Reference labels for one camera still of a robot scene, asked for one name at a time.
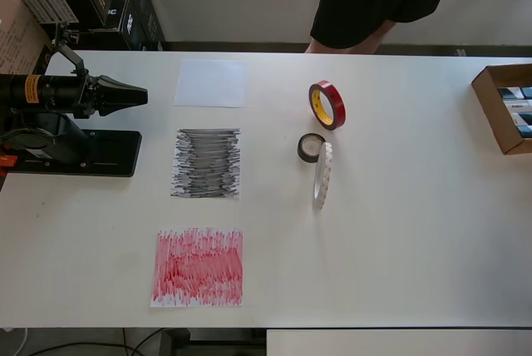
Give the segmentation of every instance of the white tape roll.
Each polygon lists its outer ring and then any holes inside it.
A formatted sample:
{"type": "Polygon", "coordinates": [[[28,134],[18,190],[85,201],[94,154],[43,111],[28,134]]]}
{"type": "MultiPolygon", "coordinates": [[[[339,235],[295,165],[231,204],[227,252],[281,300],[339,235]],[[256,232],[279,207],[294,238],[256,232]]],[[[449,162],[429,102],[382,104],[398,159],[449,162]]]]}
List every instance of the white tape roll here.
{"type": "Polygon", "coordinates": [[[314,176],[313,206],[315,209],[321,210],[323,204],[325,204],[332,168],[333,146],[328,142],[324,142],[319,152],[316,175],[314,176]]]}

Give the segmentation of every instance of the red tape roll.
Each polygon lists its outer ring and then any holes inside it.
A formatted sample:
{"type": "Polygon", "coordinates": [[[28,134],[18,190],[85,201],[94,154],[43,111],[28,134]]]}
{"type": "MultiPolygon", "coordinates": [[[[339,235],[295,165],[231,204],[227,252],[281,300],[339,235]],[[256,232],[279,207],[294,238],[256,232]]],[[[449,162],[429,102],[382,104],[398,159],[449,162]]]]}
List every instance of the red tape roll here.
{"type": "Polygon", "coordinates": [[[327,130],[335,130],[342,127],[346,122],[346,108],[340,93],[331,83],[322,80],[319,83],[312,84],[308,90],[308,99],[313,109],[316,119],[327,130]],[[331,104],[332,116],[329,116],[322,104],[322,96],[325,96],[331,104]]]}

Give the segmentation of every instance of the double-sided tape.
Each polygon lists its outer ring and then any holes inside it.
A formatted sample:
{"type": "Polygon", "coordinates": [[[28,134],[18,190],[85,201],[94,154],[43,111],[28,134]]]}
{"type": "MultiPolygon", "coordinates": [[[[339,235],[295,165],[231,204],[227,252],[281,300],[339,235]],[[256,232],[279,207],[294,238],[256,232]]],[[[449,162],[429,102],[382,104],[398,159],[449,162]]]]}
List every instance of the double-sided tape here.
{"type": "Polygon", "coordinates": [[[324,142],[319,152],[318,163],[316,164],[316,175],[314,176],[313,207],[321,210],[327,198],[329,181],[331,180],[331,169],[333,168],[333,146],[324,142]]]}
{"type": "Polygon", "coordinates": [[[308,90],[308,99],[314,115],[327,130],[334,130],[346,122],[346,108],[340,93],[331,83],[323,80],[312,84],[308,90]],[[332,108],[332,116],[323,107],[322,96],[327,98],[332,108]]]}
{"type": "Polygon", "coordinates": [[[308,133],[299,139],[298,155],[307,163],[318,162],[319,152],[325,139],[316,133],[308,133]]]}

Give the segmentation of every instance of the paper with red scribbles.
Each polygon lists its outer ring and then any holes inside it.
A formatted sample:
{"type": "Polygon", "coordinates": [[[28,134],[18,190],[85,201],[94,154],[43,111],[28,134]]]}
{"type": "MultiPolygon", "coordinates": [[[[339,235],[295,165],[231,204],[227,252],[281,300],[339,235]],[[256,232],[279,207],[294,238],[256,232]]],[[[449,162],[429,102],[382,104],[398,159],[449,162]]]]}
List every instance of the paper with red scribbles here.
{"type": "Polygon", "coordinates": [[[240,306],[242,245],[240,229],[161,231],[151,307],[240,306]]]}

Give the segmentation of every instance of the wall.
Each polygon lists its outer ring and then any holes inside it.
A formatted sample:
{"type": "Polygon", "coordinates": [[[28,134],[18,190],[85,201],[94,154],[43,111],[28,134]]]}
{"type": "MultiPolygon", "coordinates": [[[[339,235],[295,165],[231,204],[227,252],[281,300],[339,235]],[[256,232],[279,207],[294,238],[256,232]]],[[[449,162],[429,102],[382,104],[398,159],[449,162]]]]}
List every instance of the wall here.
{"type": "MultiPolygon", "coordinates": [[[[168,41],[307,42],[319,0],[153,0],[168,41]]],[[[532,45],[532,0],[442,0],[387,43],[532,45]]]]}

